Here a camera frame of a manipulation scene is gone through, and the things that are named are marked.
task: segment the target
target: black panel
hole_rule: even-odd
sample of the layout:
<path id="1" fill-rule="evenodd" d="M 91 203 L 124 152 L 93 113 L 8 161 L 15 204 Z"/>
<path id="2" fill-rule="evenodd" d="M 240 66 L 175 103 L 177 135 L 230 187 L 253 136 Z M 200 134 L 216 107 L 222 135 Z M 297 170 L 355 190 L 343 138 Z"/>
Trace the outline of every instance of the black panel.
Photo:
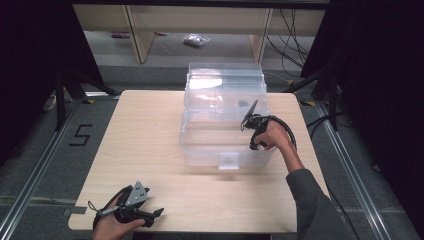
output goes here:
<path id="1" fill-rule="evenodd" d="M 103 81 L 71 4 L 5 2 L 0 26 L 1 166 L 42 112 L 61 67 Z"/>
<path id="2" fill-rule="evenodd" d="M 325 12 L 308 58 L 302 68 L 301 77 L 309 77 L 321 70 L 330 60 L 331 55 L 334 54 L 335 46 L 341 40 L 341 35 L 351 34 L 347 31 L 350 31 L 352 18 L 355 13 L 357 14 L 359 4 L 359 1 L 351 1 L 350 4 L 329 8 Z"/>
<path id="3" fill-rule="evenodd" d="M 329 9 L 352 4 L 353 0 L 71 0 L 78 4 L 149 6 L 199 6 L 238 8 Z"/>
<path id="4" fill-rule="evenodd" d="M 424 238 L 422 16 L 423 4 L 418 1 L 369 6 L 343 84 L 343 99 L 382 173 Z"/>

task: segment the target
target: stacked plastic bins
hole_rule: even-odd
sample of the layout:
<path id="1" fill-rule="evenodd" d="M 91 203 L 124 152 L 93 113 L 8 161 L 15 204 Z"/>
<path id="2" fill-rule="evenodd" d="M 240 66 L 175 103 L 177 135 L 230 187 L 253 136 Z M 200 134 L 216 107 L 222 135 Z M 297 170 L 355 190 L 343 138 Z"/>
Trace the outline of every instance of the stacked plastic bins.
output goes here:
<path id="1" fill-rule="evenodd" d="M 190 64 L 180 131 L 186 163 L 223 170 L 265 166 L 273 151 L 250 150 L 254 131 L 240 126 L 256 99 L 255 113 L 269 114 L 260 65 Z"/>

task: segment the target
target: plastic bag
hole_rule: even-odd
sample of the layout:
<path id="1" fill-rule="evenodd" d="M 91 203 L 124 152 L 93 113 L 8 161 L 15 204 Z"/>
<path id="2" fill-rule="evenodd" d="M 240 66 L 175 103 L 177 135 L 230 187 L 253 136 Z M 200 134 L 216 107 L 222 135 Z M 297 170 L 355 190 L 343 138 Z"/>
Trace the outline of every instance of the plastic bag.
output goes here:
<path id="1" fill-rule="evenodd" d="M 185 44 L 195 46 L 195 47 L 200 47 L 202 45 L 205 45 L 210 40 L 211 39 L 208 38 L 208 37 L 202 36 L 200 34 L 194 34 L 194 33 L 191 33 L 191 34 L 184 37 L 184 43 Z"/>

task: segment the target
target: black cable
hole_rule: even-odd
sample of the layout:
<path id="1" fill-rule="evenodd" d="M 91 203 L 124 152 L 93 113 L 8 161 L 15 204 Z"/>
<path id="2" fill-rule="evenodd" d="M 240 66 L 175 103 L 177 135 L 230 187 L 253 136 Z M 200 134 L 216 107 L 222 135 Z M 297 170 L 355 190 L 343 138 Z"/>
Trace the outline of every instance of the black cable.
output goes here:
<path id="1" fill-rule="evenodd" d="M 290 60 L 291 62 L 293 62 L 294 64 L 296 64 L 298 67 L 300 67 L 300 68 L 303 68 L 303 65 L 301 65 L 300 63 L 298 63 L 296 60 L 294 60 L 292 57 L 290 57 L 289 55 L 287 55 L 286 53 L 284 53 L 283 51 L 281 51 L 278 47 L 276 47 L 275 45 L 274 45 L 274 43 L 272 43 L 272 41 L 271 41 L 271 39 L 269 39 L 269 37 L 267 36 L 266 37 L 267 39 L 268 39 L 268 41 L 269 41 L 269 43 L 271 44 L 271 46 L 274 48 L 274 50 L 278 53 L 278 54 L 280 54 L 281 56 L 282 56 L 282 58 L 281 58 L 281 66 L 283 67 L 283 71 L 287 74 L 287 75 L 289 75 L 289 76 L 292 76 L 292 77 L 299 77 L 299 76 L 296 76 L 296 75 L 293 75 L 293 74 L 291 74 L 291 73 L 289 73 L 287 70 L 286 70 L 286 68 L 284 67 L 284 57 L 285 58 L 287 58 L 288 60 Z"/>
<path id="2" fill-rule="evenodd" d="M 315 124 L 315 123 L 317 123 L 318 121 L 320 121 L 320 120 L 322 120 L 322 119 L 327 119 L 327 118 L 328 118 L 328 116 L 320 117 L 320 118 L 318 118 L 317 120 L 315 120 L 315 121 L 313 121 L 313 122 L 311 122 L 311 123 L 306 124 L 306 127 L 307 127 L 307 128 L 309 128 L 310 126 L 314 125 L 314 124 Z"/>
<path id="3" fill-rule="evenodd" d="M 312 129 L 312 132 L 311 132 L 311 135 L 310 135 L 311 139 L 314 137 L 314 132 L 315 132 L 315 130 L 317 130 L 318 126 L 319 126 L 319 125 L 321 125 L 321 123 L 323 123 L 325 120 L 327 120 L 327 119 L 326 119 L 326 118 L 321 119 L 321 120 L 317 123 L 317 125 L 315 125 L 315 127 Z"/>
<path id="4" fill-rule="evenodd" d="M 283 57 L 287 58 L 288 60 L 290 60 L 291 62 L 293 62 L 294 64 L 296 64 L 298 67 L 302 68 L 303 65 L 300 64 L 299 62 L 297 62 L 294 58 L 290 57 L 289 55 L 287 55 L 284 51 L 281 51 L 281 49 L 279 49 L 278 47 L 276 47 L 274 45 L 274 43 L 271 41 L 271 39 L 269 39 L 269 36 L 266 37 L 269 41 L 269 43 L 271 44 L 271 46 L 274 48 L 274 50 L 279 53 L 280 55 L 282 55 Z"/>
<path id="5" fill-rule="evenodd" d="M 345 115 L 345 114 L 346 114 L 346 112 L 345 112 L 345 111 L 343 111 L 343 110 L 341 110 L 341 111 L 339 111 L 339 112 L 336 112 L 336 116 L 338 116 L 338 115 Z M 339 120 L 337 120 L 337 119 L 336 119 L 336 122 L 337 122 L 337 124 L 339 124 L 340 126 L 343 126 L 343 127 L 345 127 L 345 128 L 355 128 L 355 126 L 353 126 L 353 124 L 347 125 L 347 124 L 345 124 L 345 123 L 340 122 L 340 121 L 339 121 Z"/>
<path id="6" fill-rule="evenodd" d="M 283 11 L 280 9 L 280 14 L 281 14 L 281 17 L 283 18 L 283 20 L 284 20 L 284 23 L 286 24 L 286 26 L 287 26 L 287 30 L 289 31 L 289 38 L 287 39 L 287 42 L 284 42 L 285 44 L 287 44 L 288 45 L 288 43 L 289 43 L 289 40 L 290 40 L 290 37 L 292 37 L 293 38 L 293 40 L 294 40 L 294 42 L 296 43 L 296 46 L 297 46 L 297 49 L 294 49 L 294 48 L 292 48 L 292 47 L 290 47 L 290 48 L 292 48 L 293 50 L 295 50 L 295 51 L 298 51 L 299 53 L 302 53 L 302 55 L 303 54 L 309 54 L 309 51 L 307 51 L 305 48 L 303 48 L 300 44 L 299 44 L 299 42 L 297 41 L 297 36 L 296 36 L 296 25 L 295 25 L 295 18 L 296 18 L 296 10 L 292 10 L 292 26 L 290 27 L 289 26 L 289 24 L 288 24 L 288 22 L 287 22 L 287 20 L 286 20 L 286 18 L 284 17 L 284 14 L 283 14 Z"/>
<path id="7" fill-rule="evenodd" d="M 113 201 L 115 201 L 115 199 L 116 198 L 118 198 L 123 192 L 125 192 L 126 190 L 127 190 L 127 188 L 129 188 L 129 186 L 128 187 L 125 187 L 125 188 L 123 188 L 123 189 L 121 189 L 117 194 L 115 194 L 115 196 L 113 196 L 110 200 L 109 200 L 109 202 L 108 203 L 106 203 L 106 205 L 105 205 L 105 207 L 104 208 L 102 208 L 102 209 L 96 209 L 96 207 L 94 207 L 94 204 L 91 202 L 91 201 L 88 201 L 88 206 L 90 207 L 90 209 L 91 210 L 94 210 L 94 211 L 96 211 L 97 213 L 100 213 L 100 212 L 102 212 L 102 211 L 104 211 L 104 210 L 106 210 L 111 204 L 112 204 L 112 202 Z"/>
<path id="8" fill-rule="evenodd" d="M 284 43 L 284 44 L 287 44 L 287 47 L 289 47 L 291 50 L 293 50 L 293 51 L 300 51 L 302 54 L 308 54 L 308 53 L 306 53 L 306 52 L 303 52 L 303 51 L 301 51 L 301 50 L 299 50 L 299 49 L 296 49 L 296 48 L 294 48 L 294 47 L 292 47 L 292 46 L 290 46 L 290 44 L 288 44 L 288 42 L 286 42 L 282 37 L 281 37 L 281 35 L 278 35 L 278 37 L 280 38 L 280 40 Z"/>
<path id="9" fill-rule="evenodd" d="M 325 185 L 327 185 L 328 192 L 330 192 L 330 195 L 333 197 L 334 201 L 336 201 L 337 205 L 339 205 L 340 210 L 342 211 L 342 213 L 343 213 L 343 215 L 344 215 L 344 217 L 345 217 L 345 219 L 346 219 L 346 222 L 350 225 L 350 228 L 352 229 L 353 234 L 355 234 L 356 239 L 358 239 L 358 240 L 359 240 L 359 239 L 360 239 L 360 238 L 359 238 L 359 234 L 358 234 L 358 232 L 356 231 L 355 226 L 353 226 L 353 223 L 352 223 L 352 221 L 350 220 L 349 215 L 348 215 L 348 214 L 347 214 L 347 212 L 345 211 L 345 209 L 344 209 L 344 207 L 342 206 L 342 204 L 340 203 L 340 201 L 337 199 L 336 195 L 333 193 L 333 191 L 331 191 L 331 188 L 328 186 L 327 181 L 325 181 Z"/>
<path id="10" fill-rule="evenodd" d="M 269 119 L 278 122 L 281 126 L 284 127 L 284 129 L 287 131 L 287 134 L 290 137 L 291 142 L 293 143 L 294 148 L 297 150 L 296 138 L 294 137 L 294 134 L 293 134 L 292 130 L 290 129 L 289 125 L 287 125 L 286 122 L 277 118 L 276 116 L 269 116 Z"/>

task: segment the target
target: hand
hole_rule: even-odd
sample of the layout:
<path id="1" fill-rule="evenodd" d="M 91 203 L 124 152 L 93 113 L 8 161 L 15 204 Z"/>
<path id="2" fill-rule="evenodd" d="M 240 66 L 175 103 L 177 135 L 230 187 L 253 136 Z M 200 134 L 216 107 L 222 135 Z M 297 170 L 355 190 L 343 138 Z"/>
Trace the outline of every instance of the hand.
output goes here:
<path id="1" fill-rule="evenodd" d="M 261 141 L 268 144 L 268 146 L 265 147 L 265 150 L 269 150 L 274 146 L 280 150 L 289 173 L 305 168 L 302 161 L 300 161 L 296 148 L 292 144 L 286 129 L 284 129 L 284 127 L 278 122 L 273 120 L 268 121 L 266 132 L 258 135 L 254 139 L 256 144 Z"/>
<path id="2" fill-rule="evenodd" d="M 109 208 L 112 208 L 116 205 L 118 201 L 117 197 L 113 201 Z M 146 222 L 143 219 L 134 220 L 129 223 L 122 224 L 116 220 L 114 214 L 109 214 L 105 217 L 100 218 L 97 223 L 96 229 L 93 232 L 94 240 L 121 240 L 124 238 L 125 234 L 131 232 L 132 230 L 141 227 Z"/>
<path id="3" fill-rule="evenodd" d="M 283 126 L 274 120 L 268 121 L 266 132 L 258 135 L 254 139 L 254 142 L 255 144 L 259 144 L 260 142 L 265 142 L 268 144 L 268 146 L 265 147 L 265 150 L 269 150 L 274 146 L 281 150 L 283 146 L 292 144 L 287 131 Z"/>

